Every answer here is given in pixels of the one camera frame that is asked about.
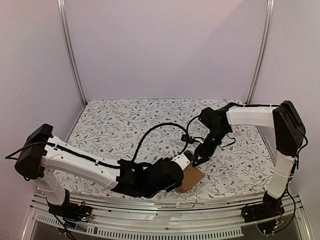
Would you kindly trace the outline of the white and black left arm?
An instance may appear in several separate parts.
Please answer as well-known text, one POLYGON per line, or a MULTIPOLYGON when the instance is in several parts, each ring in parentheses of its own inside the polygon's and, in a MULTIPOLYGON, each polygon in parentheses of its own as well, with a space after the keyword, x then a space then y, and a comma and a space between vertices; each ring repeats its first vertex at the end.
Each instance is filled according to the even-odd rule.
POLYGON ((87 222, 92 208, 84 201, 72 203, 70 192, 61 186, 53 171, 63 171, 125 196, 153 198, 183 183, 190 163, 185 153, 160 158, 155 163, 115 160, 79 150, 52 134, 53 126, 43 124, 31 133, 24 146, 7 155, 15 170, 34 181, 45 196, 49 213, 71 222, 87 222))

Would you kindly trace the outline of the brown cardboard box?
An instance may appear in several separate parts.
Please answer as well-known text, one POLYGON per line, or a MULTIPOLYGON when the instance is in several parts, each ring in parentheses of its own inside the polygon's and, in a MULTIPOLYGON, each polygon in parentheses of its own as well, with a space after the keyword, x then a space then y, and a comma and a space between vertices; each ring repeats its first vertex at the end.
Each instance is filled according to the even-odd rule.
POLYGON ((186 193, 190 191, 205 177, 205 174, 203 172, 190 164, 183 170, 183 174, 184 178, 182 180, 181 186, 175 189, 175 191, 178 193, 186 193))

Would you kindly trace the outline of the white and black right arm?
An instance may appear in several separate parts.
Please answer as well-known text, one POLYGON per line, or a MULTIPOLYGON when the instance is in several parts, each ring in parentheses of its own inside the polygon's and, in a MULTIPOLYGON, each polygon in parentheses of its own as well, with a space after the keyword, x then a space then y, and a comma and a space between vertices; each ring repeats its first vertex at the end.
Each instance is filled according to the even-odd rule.
POLYGON ((230 102, 216 110, 203 109, 198 120, 209 133, 194 151, 194 167, 209 161, 223 138, 232 132, 232 126, 249 125, 274 130, 276 162, 271 182, 262 203, 243 207, 241 215, 246 223, 250 223, 283 214, 282 198, 299 167, 300 151, 308 144, 306 128, 293 103, 289 100, 280 104, 251 105, 230 102))

